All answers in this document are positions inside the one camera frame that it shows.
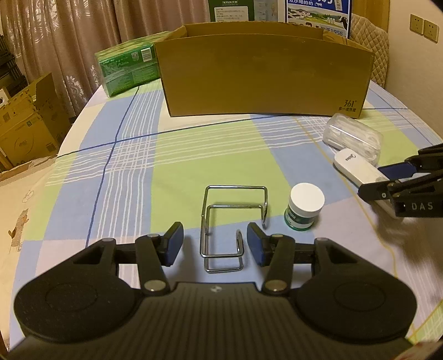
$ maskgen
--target table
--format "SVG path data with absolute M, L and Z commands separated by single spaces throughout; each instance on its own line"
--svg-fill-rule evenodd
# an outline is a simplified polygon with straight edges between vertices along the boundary
M 103 237 L 133 242 L 163 233 L 181 221 L 185 240 L 171 283 L 255 282 L 262 271 L 245 246 L 241 272 L 208 274 L 199 255 L 200 212 L 210 184 L 264 185 L 269 191 L 268 234 L 285 233 L 313 243 L 328 237 L 380 266 L 414 291 L 418 309 L 411 341 L 443 333 L 443 241 L 441 219 L 392 219 L 356 195 L 332 166 L 334 152 L 322 143 L 327 117 L 262 114 L 171 118 L 159 80 L 108 99 L 100 88 L 82 111 L 60 149 L 39 200 L 23 230 L 13 296 L 33 277 Z M 379 165 L 404 160 L 442 140 L 411 110 L 371 82 L 361 121 L 384 135 Z M 309 231 L 287 227 L 283 213 L 299 182 L 319 186 L 326 204 Z M 214 192 L 208 203 L 260 202 L 262 192 Z M 245 235 L 257 209 L 211 213 L 211 252 L 235 251 L 235 231 Z M 235 259 L 211 266 L 235 265 Z M 309 279 L 310 266 L 294 267 L 293 286 Z M 134 265 L 120 277 L 139 286 Z M 22 337 L 11 313 L 11 344 Z

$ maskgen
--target electrical socket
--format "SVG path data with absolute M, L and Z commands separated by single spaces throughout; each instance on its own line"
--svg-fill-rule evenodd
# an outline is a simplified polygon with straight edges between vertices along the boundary
M 439 26 L 425 20 L 423 36 L 437 43 L 439 40 Z
M 409 22 L 409 29 L 420 35 L 423 34 L 424 20 L 417 15 L 411 14 L 411 20 Z

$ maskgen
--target yellow cardboard box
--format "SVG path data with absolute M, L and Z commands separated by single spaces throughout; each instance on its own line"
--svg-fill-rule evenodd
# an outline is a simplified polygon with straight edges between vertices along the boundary
M 155 51 L 171 116 L 359 117 L 374 59 L 332 32 L 260 21 L 184 25 Z
M 0 148 L 14 166 L 57 154 L 69 128 L 51 74 L 40 77 L 0 108 Z

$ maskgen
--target white bottle cap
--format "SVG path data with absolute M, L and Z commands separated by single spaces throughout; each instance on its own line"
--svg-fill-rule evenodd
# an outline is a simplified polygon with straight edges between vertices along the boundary
M 289 196 L 289 207 L 297 215 L 304 218 L 317 216 L 323 205 L 325 196 L 323 191 L 310 183 L 300 183 L 294 186 Z

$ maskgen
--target floral curtain pattern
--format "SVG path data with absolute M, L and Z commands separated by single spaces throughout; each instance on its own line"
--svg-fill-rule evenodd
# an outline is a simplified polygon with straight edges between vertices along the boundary
M 100 85 L 97 51 L 209 20 L 206 0 L 0 0 L 0 14 L 28 81 L 52 72 L 69 116 L 78 115 Z

